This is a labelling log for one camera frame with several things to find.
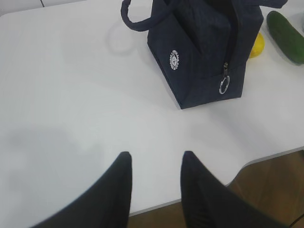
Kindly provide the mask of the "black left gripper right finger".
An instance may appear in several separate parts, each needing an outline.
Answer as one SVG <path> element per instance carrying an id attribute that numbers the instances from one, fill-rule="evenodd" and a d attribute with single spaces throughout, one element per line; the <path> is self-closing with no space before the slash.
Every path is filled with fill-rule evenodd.
<path id="1" fill-rule="evenodd" d="M 181 203 L 189 228 L 283 228 L 224 186 L 192 151 L 180 171 Z"/>

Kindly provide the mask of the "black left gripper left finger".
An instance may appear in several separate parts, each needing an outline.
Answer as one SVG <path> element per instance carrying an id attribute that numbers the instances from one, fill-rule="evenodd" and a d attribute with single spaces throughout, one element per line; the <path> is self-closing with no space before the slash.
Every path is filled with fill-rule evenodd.
<path id="1" fill-rule="evenodd" d="M 132 157 L 121 152 L 80 197 L 37 228 L 125 228 L 132 195 Z"/>

